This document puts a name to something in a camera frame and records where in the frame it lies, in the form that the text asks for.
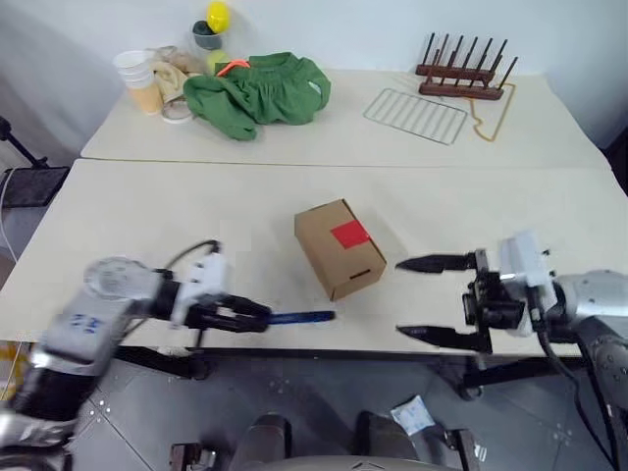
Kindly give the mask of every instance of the orange object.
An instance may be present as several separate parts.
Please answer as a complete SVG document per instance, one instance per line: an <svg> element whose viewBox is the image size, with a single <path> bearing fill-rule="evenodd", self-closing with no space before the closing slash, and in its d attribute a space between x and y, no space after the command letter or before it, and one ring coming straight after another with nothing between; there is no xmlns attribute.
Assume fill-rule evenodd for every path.
<svg viewBox="0 0 628 471"><path fill-rule="evenodd" d="M216 77L222 77L224 75L227 74L228 71L230 71L232 68L234 67L247 67L248 69L251 68L250 64L242 59L236 59L234 61L231 61L227 64L226 67L224 67L219 73L216 74Z"/></svg>

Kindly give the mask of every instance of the gray floor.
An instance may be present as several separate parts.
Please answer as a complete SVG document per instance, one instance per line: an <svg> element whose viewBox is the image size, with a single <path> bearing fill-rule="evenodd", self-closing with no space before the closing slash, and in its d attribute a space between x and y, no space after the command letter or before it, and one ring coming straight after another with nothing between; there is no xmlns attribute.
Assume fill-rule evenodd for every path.
<svg viewBox="0 0 628 471"><path fill-rule="evenodd" d="M487 448L483 471L610 469L588 437L558 377L488 387L465 402L448 384L458 358L425 361L349 361L218 358L206 381L188 381L116 361L82 412L72 444L76 469L168 470L170 445L203 442L223 464L247 427L278 412L292 424L293 453L347 454L361 410L388 414L421 394L448 428L468 428ZM585 391L592 421L602 422ZM438 428L413 437L422 460L460 468Z"/></svg>

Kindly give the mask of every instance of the wire rack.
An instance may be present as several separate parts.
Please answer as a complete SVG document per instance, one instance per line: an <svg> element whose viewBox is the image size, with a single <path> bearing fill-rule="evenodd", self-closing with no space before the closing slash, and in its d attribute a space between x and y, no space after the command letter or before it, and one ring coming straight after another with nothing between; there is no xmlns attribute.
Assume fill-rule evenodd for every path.
<svg viewBox="0 0 628 471"><path fill-rule="evenodd" d="M367 120L444 145L455 142L467 115L458 108L392 88L382 90L363 114Z"/></svg>

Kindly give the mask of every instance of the small bowl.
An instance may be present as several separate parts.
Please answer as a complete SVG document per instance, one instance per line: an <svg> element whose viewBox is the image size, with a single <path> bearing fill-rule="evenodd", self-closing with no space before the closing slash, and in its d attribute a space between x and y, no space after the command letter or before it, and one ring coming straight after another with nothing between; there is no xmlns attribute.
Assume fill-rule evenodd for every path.
<svg viewBox="0 0 628 471"><path fill-rule="evenodd" d="M212 31L211 27L207 25L207 22L201 20L196 22L192 27L192 35L194 41L198 47L202 47L207 50L220 49L223 47L223 38L221 34L216 34Z"/></svg>

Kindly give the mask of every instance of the black cable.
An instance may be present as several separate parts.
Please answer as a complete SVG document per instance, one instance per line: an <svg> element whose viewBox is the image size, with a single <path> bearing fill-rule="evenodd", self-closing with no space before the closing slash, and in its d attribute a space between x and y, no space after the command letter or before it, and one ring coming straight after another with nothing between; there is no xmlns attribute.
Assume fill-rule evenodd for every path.
<svg viewBox="0 0 628 471"><path fill-rule="evenodd" d="M171 268L173 268L173 266L180 261L182 258L184 258L186 255L188 255L188 253L193 252L194 250L199 249L200 247L204 247L205 245L209 245L211 246L211 248L209 249L209 253L217 253L220 252L220 242L217 240L203 240L202 242L199 242L196 245L193 245L190 248L187 248L186 250L184 250L183 252L179 253L175 258L173 258L170 262L168 262L166 264L166 266L164 267L166 270L170 270Z"/></svg>
<svg viewBox="0 0 628 471"><path fill-rule="evenodd" d="M571 370L569 370L569 368L565 366L565 364L560 360L560 358L558 358L556 353L553 351L550 345L550 336L548 335L548 333L546 331L537 332L537 337L539 338L539 343L541 344L541 348L543 349L543 352L545 353L545 355L548 357L548 360L549 360L549 363L551 363L551 366L553 366L554 369L558 373L563 375L573 384L574 403L576 405L576 410L578 411L580 420L582 420L582 423L585 424L585 427L587 428L589 435L591 435L591 438L594 440L594 442L596 443L596 445L598 446L598 448L600 449L600 451L602 452L602 454L604 455L608 463L613 467L613 469L618 470L616 463L611 458L608 451L606 451L606 448L602 445L602 441L600 440L600 437L598 437L598 434L596 434L596 431L593 429L591 422L589 421L589 418L587 417L587 414L585 413L585 409L582 406L582 401L580 400L580 381L578 381L578 378L576 378L576 376L571 372Z"/></svg>

